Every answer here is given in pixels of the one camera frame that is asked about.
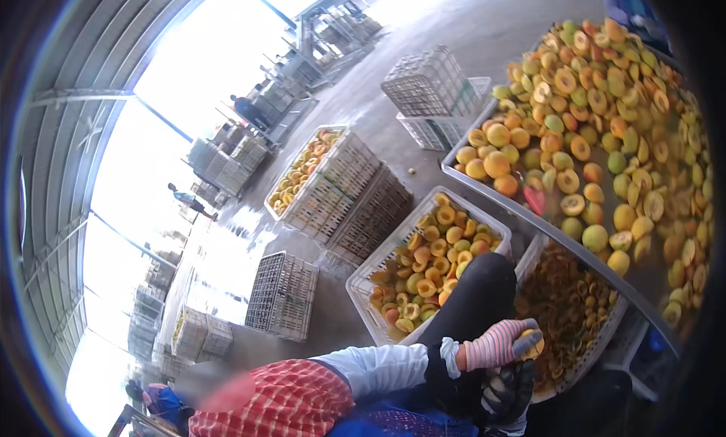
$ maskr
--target knee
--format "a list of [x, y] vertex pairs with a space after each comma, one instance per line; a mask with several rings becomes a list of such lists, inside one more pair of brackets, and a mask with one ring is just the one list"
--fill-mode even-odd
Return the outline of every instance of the knee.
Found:
[[497, 253], [477, 256], [464, 270], [457, 287], [485, 287], [513, 295], [517, 287], [514, 264]]

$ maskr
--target work glove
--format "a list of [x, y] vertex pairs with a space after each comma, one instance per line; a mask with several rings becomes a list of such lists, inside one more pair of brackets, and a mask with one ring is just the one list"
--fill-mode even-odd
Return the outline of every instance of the work glove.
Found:
[[527, 426], [527, 408], [534, 392], [534, 360], [504, 366], [489, 377], [481, 405], [489, 412], [487, 437], [523, 435]]
[[[528, 328], [533, 332], [521, 336]], [[534, 319], [499, 321], [474, 341], [464, 341], [466, 370], [502, 367], [517, 360], [541, 339], [540, 326]]]

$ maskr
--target black pants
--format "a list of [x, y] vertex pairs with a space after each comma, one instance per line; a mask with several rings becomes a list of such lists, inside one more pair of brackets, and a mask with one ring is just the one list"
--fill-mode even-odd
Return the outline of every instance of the black pants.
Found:
[[[500, 320], [512, 319], [516, 285], [514, 266], [505, 257], [477, 256], [418, 342], [431, 346], [444, 336], [472, 341]], [[598, 435], [619, 422], [630, 391], [625, 372], [591, 372], [565, 393], [530, 406], [526, 435]]]

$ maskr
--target blue cloth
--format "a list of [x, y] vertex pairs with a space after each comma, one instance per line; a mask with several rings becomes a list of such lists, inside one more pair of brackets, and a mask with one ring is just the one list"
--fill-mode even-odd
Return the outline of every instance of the blue cloth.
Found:
[[669, 51], [666, 30], [645, 0], [605, 0], [608, 16], [659, 50]]
[[326, 437], [476, 437], [477, 434], [474, 424], [452, 419], [440, 411], [423, 386], [415, 386], [357, 401], [350, 415], [336, 422]]
[[175, 191], [174, 197], [176, 197], [177, 200], [186, 199], [188, 201], [193, 201], [195, 199], [195, 196], [192, 193], [185, 193], [181, 191]]

